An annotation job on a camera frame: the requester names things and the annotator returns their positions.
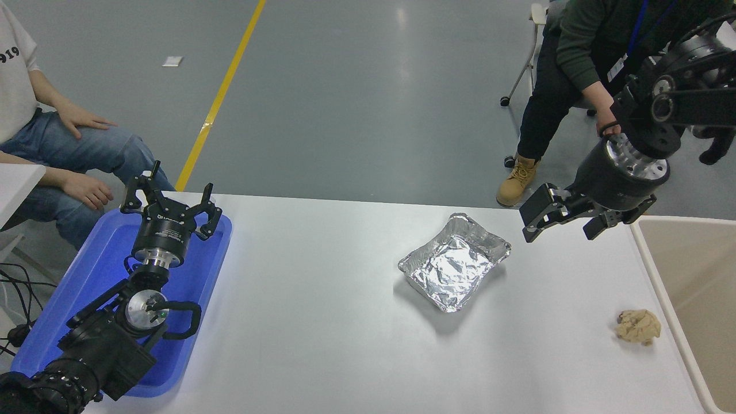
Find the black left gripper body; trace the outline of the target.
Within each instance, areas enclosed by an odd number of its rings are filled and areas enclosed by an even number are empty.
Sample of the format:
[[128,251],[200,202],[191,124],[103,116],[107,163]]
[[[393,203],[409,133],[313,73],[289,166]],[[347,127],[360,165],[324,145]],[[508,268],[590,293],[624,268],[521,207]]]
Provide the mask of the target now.
[[194,218],[171,219],[160,214],[150,216],[145,212],[140,212],[140,215],[140,229],[132,246],[134,257],[142,258],[145,252],[155,249],[169,252],[176,258],[186,257],[192,233],[197,227]]

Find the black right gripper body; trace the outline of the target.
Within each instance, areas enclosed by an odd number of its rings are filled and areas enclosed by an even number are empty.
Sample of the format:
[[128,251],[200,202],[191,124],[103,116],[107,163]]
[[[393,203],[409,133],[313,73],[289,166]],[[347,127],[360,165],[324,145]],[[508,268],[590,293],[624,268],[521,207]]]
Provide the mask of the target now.
[[628,140],[602,140],[579,166],[571,191],[631,223],[657,200],[670,178],[669,162],[651,158]]

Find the person's right hand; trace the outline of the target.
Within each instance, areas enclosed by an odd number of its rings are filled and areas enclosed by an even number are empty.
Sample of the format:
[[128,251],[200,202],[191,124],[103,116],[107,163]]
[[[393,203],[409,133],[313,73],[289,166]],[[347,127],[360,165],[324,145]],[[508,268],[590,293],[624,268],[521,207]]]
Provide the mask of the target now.
[[62,191],[91,210],[102,210],[114,196],[109,186],[97,178],[77,172],[64,172],[59,186]]
[[615,117],[610,106],[601,106],[599,108],[596,108],[596,128],[597,135],[600,138],[622,133],[622,128],[619,125],[619,121]]

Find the person's left hand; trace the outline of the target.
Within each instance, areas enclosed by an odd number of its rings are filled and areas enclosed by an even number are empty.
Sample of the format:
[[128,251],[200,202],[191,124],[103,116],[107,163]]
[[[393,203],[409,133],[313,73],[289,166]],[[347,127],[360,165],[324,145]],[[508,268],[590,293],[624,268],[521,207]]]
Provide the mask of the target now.
[[63,126],[68,129],[76,140],[82,138],[81,128],[103,129],[103,131],[106,131],[110,127],[118,126],[118,123],[92,113],[71,101],[61,102],[60,105],[55,106],[55,109]]

